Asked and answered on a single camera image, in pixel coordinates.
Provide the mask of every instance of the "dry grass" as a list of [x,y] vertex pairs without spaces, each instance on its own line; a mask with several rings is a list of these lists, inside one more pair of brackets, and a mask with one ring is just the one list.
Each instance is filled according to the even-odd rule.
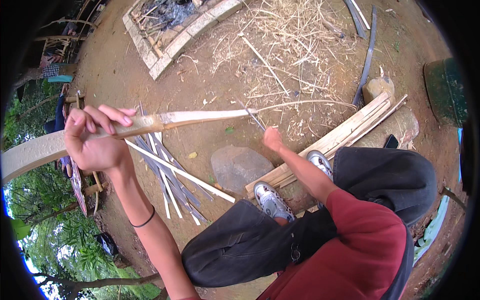
[[[273,111],[281,112],[280,124],[289,122],[287,134],[291,141],[301,139],[305,134],[319,136],[312,128],[329,130],[337,124],[330,116],[351,112],[354,108],[339,105],[334,75],[343,71],[342,66],[348,55],[355,54],[356,38],[340,38],[322,25],[329,21],[342,30],[343,24],[336,21],[334,12],[323,0],[264,0],[250,4],[245,14],[236,14],[224,21],[224,30],[216,32],[218,38],[213,51],[215,63],[210,72],[215,76],[219,68],[234,74],[246,86],[245,104],[256,109],[287,102]],[[262,63],[239,33],[256,48],[280,79],[289,96]],[[329,100],[329,102],[308,102],[305,100]],[[310,116],[319,107],[326,111],[321,122],[310,117],[300,119],[301,113]],[[283,118],[290,112],[299,118]]]

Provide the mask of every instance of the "silver sneaker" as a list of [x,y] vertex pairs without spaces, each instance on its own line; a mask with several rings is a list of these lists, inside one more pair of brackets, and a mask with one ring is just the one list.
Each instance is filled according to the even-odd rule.
[[[330,180],[333,181],[332,167],[330,166],[328,159],[325,157],[325,155],[322,154],[322,152],[318,150],[310,151],[307,154],[307,160],[316,165],[317,168],[322,170],[330,178]],[[318,209],[321,209],[324,207],[324,205],[318,202],[317,207]]]
[[287,219],[288,222],[295,220],[295,215],[290,207],[270,184],[264,181],[257,182],[253,186],[253,193],[258,205],[267,215],[272,218],[282,217]]

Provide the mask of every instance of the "black bag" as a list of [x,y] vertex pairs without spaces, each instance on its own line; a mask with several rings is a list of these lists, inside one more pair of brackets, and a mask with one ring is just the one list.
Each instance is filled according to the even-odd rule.
[[96,238],[96,241],[102,245],[103,250],[105,250],[106,253],[112,256],[119,253],[117,245],[115,245],[115,242],[108,233],[102,232],[100,234],[94,235],[94,237]]

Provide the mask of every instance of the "green bucket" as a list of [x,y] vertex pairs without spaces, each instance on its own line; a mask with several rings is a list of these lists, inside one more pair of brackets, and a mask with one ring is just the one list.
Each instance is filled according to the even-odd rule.
[[425,85],[433,114],[444,125],[462,128],[467,120],[463,82],[453,58],[425,64]]

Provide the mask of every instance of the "leaf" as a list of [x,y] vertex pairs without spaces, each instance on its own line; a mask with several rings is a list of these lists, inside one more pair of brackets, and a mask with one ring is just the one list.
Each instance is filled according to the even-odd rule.
[[226,134],[232,134],[234,132],[235,132],[235,129],[233,128],[233,126],[228,126],[227,128],[225,128]]
[[15,237],[17,240],[23,240],[23,238],[30,235],[32,226],[25,224],[24,221],[10,218],[10,223],[12,224],[12,228],[15,232]]

